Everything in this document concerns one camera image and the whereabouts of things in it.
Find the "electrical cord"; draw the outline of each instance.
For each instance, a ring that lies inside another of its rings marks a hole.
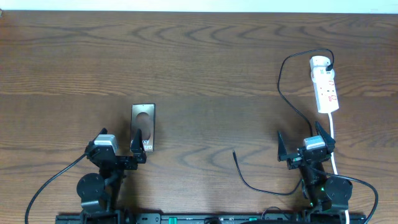
[[[238,170],[238,174],[239,174],[239,176],[241,177],[242,182],[243,182],[247,187],[249,187],[249,188],[252,189],[252,190],[255,190],[255,191],[258,191],[258,192],[262,192],[262,193],[266,193],[266,194],[280,195],[280,196],[288,196],[288,195],[292,195],[292,194],[298,189],[298,187],[300,186],[300,183],[301,183],[301,181],[302,181],[301,179],[298,181],[296,187],[295,187],[291,192],[289,192],[289,193],[270,192],[270,191],[268,191],[268,190],[260,190],[260,189],[254,188],[254,187],[250,186],[250,185],[243,179],[243,176],[242,176],[242,173],[241,173],[241,169],[239,168],[239,165],[238,165],[238,159],[236,158],[236,153],[235,153],[235,151],[232,152],[232,155],[233,155],[233,157],[234,157],[235,164],[236,164],[236,169]]]
[[[29,205],[26,208],[26,212],[25,212],[25,224],[29,224],[28,222],[28,217],[29,217],[29,212],[30,212],[30,208],[32,208],[33,202],[36,200],[37,196],[39,196],[39,193],[41,193],[41,191],[43,191],[43,189],[48,186],[49,183],[51,183],[51,181],[53,181],[55,178],[59,177],[61,174],[63,174],[64,172],[66,172],[68,169],[72,168],[74,165],[76,165],[80,160],[82,160],[84,157],[86,156],[86,153],[84,153],[83,155],[81,155],[75,162],[72,162],[69,166],[67,166],[66,168],[64,168],[63,170],[61,170],[58,174],[55,174],[53,177],[51,177],[48,181],[46,181],[46,183],[43,184],[43,186],[36,192],[36,194],[32,197],[32,200],[30,200]]]
[[[312,52],[319,52],[319,51],[327,51],[327,52],[330,52],[330,53],[331,53],[332,62],[331,62],[330,65],[328,65],[328,66],[326,67],[326,71],[330,71],[331,69],[333,69],[333,64],[335,63],[335,56],[334,56],[334,54],[333,54],[333,52],[332,52],[331,50],[329,50],[329,49],[308,50],[308,51],[305,51],[305,52],[300,52],[300,53],[292,54],[292,55],[288,56],[287,58],[285,58],[285,60],[282,62],[282,66],[280,67],[280,72],[279,72],[279,77],[278,77],[278,83],[277,83],[277,89],[278,89],[279,95],[282,97],[282,99],[284,99],[284,100],[286,101],[286,103],[287,103],[291,108],[293,108],[294,111],[296,111],[296,112],[307,122],[307,124],[308,124],[308,126],[309,126],[309,128],[310,128],[310,134],[311,134],[311,136],[313,136],[312,125],[311,125],[311,123],[310,123],[309,120],[308,120],[297,108],[295,108],[295,107],[286,99],[286,97],[280,92],[279,85],[280,85],[280,78],[281,78],[281,76],[282,76],[283,66],[284,66],[284,64],[285,64],[285,62],[286,62],[287,59],[289,59],[289,58],[291,58],[291,57],[294,57],[294,56],[303,55],[303,54],[312,53]],[[334,134],[334,129],[333,129],[333,118],[332,118],[331,113],[328,113],[328,116],[329,116],[329,122],[330,122],[330,136],[334,139],[335,134]],[[371,210],[371,213],[370,213],[370,214],[368,215],[368,217],[365,219],[364,224],[367,224],[367,223],[370,221],[370,219],[372,218],[374,212],[375,212],[376,209],[377,209],[377,205],[378,205],[378,202],[379,202],[379,195],[378,195],[378,193],[377,193],[377,190],[376,190],[371,184],[369,184],[369,183],[367,183],[367,182],[365,182],[365,181],[363,181],[363,180],[355,179],[355,178],[352,178],[352,177],[346,177],[346,176],[343,176],[343,175],[338,175],[337,168],[336,168],[336,163],[335,163],[335,158],[334,158],[334,154],[333,154],[333,153],[331,154],[331,163],[332,163],[332,167],[333,167],[333,172],[334,172],[334,174],[329,174],[329,173],[326,173],[326,172],[317,170],[317,169],[315,169],[315,168],[312,168],[312,167],[310,167],[310,166],[309,166],[309,168],[311,168],[311,169],[314,170],[315,172],[318,172],[319,174],[329,175],[329,176],[332,176],[332,177],[339,177],[339,178],[343,178],[343,179],[347,179],[347,180],[352,180],[352,181],[358,182],[358,183],[360,183],[360,184],[366,185],[366,186],[368,186],[370,189],[372,189],[373,192],[374,192],[374,205],[373,205],[373,208],[372,208],[372,210]],[[346,224],[349,224],[349,214],[348,214],[348,210],[345,210],[345,215],[346,215]]]
[[[221,221],[219,218],[209,218],[205,220],[205,224],[221,224]]]
[[[321,224],[314,222],[304,222],[304,221],[295,221],[295,220],[253,220],[248,222],[242,222],[241,224]]]
[[[267,208],[267,209],[261,214],[261,219],[262,219],[262,220],[265,219],[265,215],[266,215],[266,213],[268,212],[268,210],[270,210],[270,209],[272,209],[272,208],[278,209],[282,214],[284,214],[284,216],[285,216],[288,220],[290,220],[290,218],[289,218],[285,213],[283,213],[282,210],[281,210],[280,208],[278,208],[278,207],[276,207],[276,206],[271,206],[271,207]]]
[[[334,139],[335,138],[335,130],[334,130],[334,127],[333,127],[333,117],[331,116],[331,113],[328,113],[328,117],[329,117],[329,124],[330,124],[330,136],[331,136],[331,138]],[[333,173],[338,175],[337,168],[336,168],[336,162],[335,162],[335,153],[334,152],[331,153],[330,161],[331,161],[331,166],[333,168]],[[346,216],[346,224],[349,224],[349,213],[348,213],[348,210],[345,210],[344,214]]]
[[[369,183],[367,183],[367,182],[365,182],[365,181],[363,181],[363,180],[355,179],[355,178],[353,178],[353,177],[347,177],[347,176],[343,176],[343,175],[330,174],[330,173],[327,173],[327,172],[324,172],[324,171],[320,171],[320,170],[318,170],[318,169],[316,169],[316,168],[311,167],[308,163],[307,163],[307,165],[308,165],[308,167],[309,167],[311,170],[313,170],[313,171],[316,172],[316,173],[319,173],[319,174],[322,174],[322,175],[328,175],[328,176],[330,176],[330,177],[338,177],[338,178],[342,178],[342,179],[346,179],[346,180],[355,181],[355,182],[357,182],[357,183],[360,183],[360,184],[363,184],[363,185],[365,185],[365,186],[368,186],[370,189],[372,189],[372,190],[373,190],[373,193],[374,193],[374,204],[373,204],[373,208],[372,208],[370,214],[368,215],[368,217],[365,219],[365,221],[364,221],[363,224],[367,224],[367,223],[370,221],[370,219],[372,218],[374,212],[376,211],[377,205],[378,205],[378,203],[379,203],[379,194],[377,193],[377,190],[376,190],[371,184],[369,184]]]
[[[285,102],[291,107],[293,108],[294,111],[296,111],[296,113],[298,113],[304,120],[305,122],[307,122],[308,127],[310,128],[310,134],[311,136],[313,136],[313,132],[312,132],[312,125],[311,122],[308,120],[308,118],[306,116],[304,116],[304,114],[302,114],[296,107],[294,107],[287,99],[286,97],[282,94],[282,92],[280,91],[279,85],[280,85],[280,78],[282,76],[282,70],[284,68],[285,62],[287,61],[287,59],[291,58],[291,57],[295,57],[295,56],[299,56],[299,55],[303,55],[303,54],[307,54],[307,53],[312,53],[312,52],[320,52],[320,51],[327,51],[331,53],[331,57],[332,57],[332,62],[330,65],[327,66],[326,71],[330,71],[333,68],[333,64],[335,63],[335,55],[333,54],[333,52],[329,49],[315,49],[315,50],[308,50],[308,51],[304,51],[304,52],[300,52],[300,53],[296,53],[296,54],[292,54],[290,56],[288,56],[287,58],[285,58],[285,60],[282,62],[282,65],[280,66],[280,71],[279,71],[279,78],[278,78],[278,84],[277,84],[277,89],[279,92],[280,97],[282,97],[282,99],[285,100]]]

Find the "black wire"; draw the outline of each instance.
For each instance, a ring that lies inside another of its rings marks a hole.
[[[294,220],[253,220],[248,222],[242,222],[241,224],[321,224],[318,222],[305,222],[305,221],[294,221]]]
[[[242,173],[241,173],[241,169],[239,168],[239,165],[238,165],[238,159],[236,158],[236,153],[235,153],[235,151],[232,152],[232,155],[234,156],[234,160],[235,160],[235,164],[236,164],[236,169],[238,170],[238,174],[239,174],[239,176],[241,177],[242,182],[243,182],[247,187],[249,187],[249,188],[252,189],[252,190],[255,190],[255,191],[258,191],[258,192],[262,192],[262,193],[266,193],[266,194],[280,195],[280,196],[288,196],[288,195],[292,195],[292,194],[298,189],[298,187],[300,186],[301,179],[298,181],[296,187],[295,187],[291,192],[289,192],[289,193],[278,193],[278,192],[270,192],[270,191],[268,191],[268,190],[256,189],[256,188],[250,186],[250,185],[243,179],[243,176],[242,176]]]
[[[221,224],[221,221],[219,218],[209,218],[207,220],[205,220],[205,224]]]
[[[284,64],[286,62],[287,59],[294,57],[294,56],[298,56],[298,55],[303,55],[303,54],[307,54],[307,53],[312,53],[312,52],[319,52],[319,51],[328,51],[331,53],[331,58],[332,58],[332,62],[330,65],[327,66],[326,70],[330,71],[333,68],[333,64],[335,63],[335,55],[333,54],[333,52],[329,49],[315,49],[315,50],[308,50],[308,51],[304,51],[304,52],[300,52],[300,53],[296,53],[296,54],[292,54],[290,56],[288,56],[287,58],[285,58],[285,60],[282,62],[282,65],[280,66],[280,71],[279,71],[279,78],[278,78],[278,84],[277,84],[277,88],[278,88],[278,92],[280,97],[282,97],[282,99],[284,99],[286,101],[286,103],[293,108],[294,111],[296,111],[302,118],[304,118],[304,120],[307,122],[308,126],[310,127],[310,134],[311,136],[313,136],[313,132],[312,132],[312,125],[311,122],[308,120],[307,117],[304,116],[304,114],[302,114],[297,108],[295,108],[287,99],[286,97],[282,94],[282,92],[280,92],[280,78],[282,76],[282,70],[284,68]]]
[[[272,208],[278,209],[282,214],[284,214],[284,216],[285,216],[288,220],[290,220],[290,218],[289,218],[285,213],[283,213],[282,210],[281,210],[280,208],[278,208],[278,207],[276,207],[276,206],[271,206],[271,207],[267,208],[267,209],[261,214],[261,219],[262,219],[262,220],[265,218],[265,215],[267,214],[268,210],[270,210],[270,209],[272,209]]]
[[[318,170],[318,169],[316,169],[316,168],[313,168],[313,167],[311,167],[311,166],[308,166],[308,167],[309,167],[311,170],[313,170],[314,172],[317,172],[317,173],[319,173],[319,174],[328,175],[328,176],[330,176],[330,177],[338,177],[338,178],[342,178],[342,179],[346,179],[346,180],[355,181],[355,182],[357,182],[357,183],[360,183],[360,184],[363,184],[363,185],[365,185],[365,186],[368,186],[370,189],[372,189],[372,190],[373,190],[373,193],[374,193],[374,204],[373,204],[373,208],[372,208],[372,210],[371,210],[371,213],[370,213],[370,214],[368,215],[368,217],[365,219],[365,222],[364,222],[363,224],[367,224],[367,223],[370,221],[370,219],[372,218],[374,212],[376,211],[377,205],[378,205],[378,203],[379,203],[379,194],[377,193],[377,190],[376,190],[371,184],[369,184],[369,183],[367,183],[367,182],[365,182],[365,181],[363,181],[363,180],[355,179],[355,178],[353,178],[353,177],[347,177],[347,176],[343,176],[343,175],[331,174],[331,173],[327,173],[327,172],[324,172],[324,171],[320,171],[320,170]]]
[[[48,181],[46,181],[46,183],[43,184],[43,186],[36,192],[36,194],[32,197],[32,200],[30,200],[29,205],[26,208],[26,212],[25,212],[25,224],[29,224],[28,222],[28,217],[29,217],[29,211],[30,208],[33,205],[33,202],[35,201],[35,199],[37,198],[37,196],[39,196],[39,193],[41,193],[41,191],[49,184],[51,183],[51,181],[53,181],[55,178],[59,177],[61,174],[63,174],[64,172],[66,172],[68,169],[72,168],[74,165],[76,165],[76,163],[78,163],[80,160],[82,160],[84,157],[86,156],[86,153],[84,153],[83,155],[81,155],[75,162],[72,162],[69,166],[67,166],[66,168],[64,168],[63,170],[61,170],[58,174],[55,174],[53,177],[51,177]]]

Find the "white wall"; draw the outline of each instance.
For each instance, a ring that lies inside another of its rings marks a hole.
[[[0,0],[3,10],[398,13],[398,0]]]

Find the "white power strip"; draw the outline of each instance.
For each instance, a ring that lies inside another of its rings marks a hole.
[[[310,60],[311,79],[315,89],[315,98],[319,113],[331,113],[338,109],[335,87],[335,71],[326,70],[330,60],[324,56],[314,56]]]

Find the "green led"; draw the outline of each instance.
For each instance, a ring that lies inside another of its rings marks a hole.
[[[177,224],[177,218],[169,218],[169,224]]]

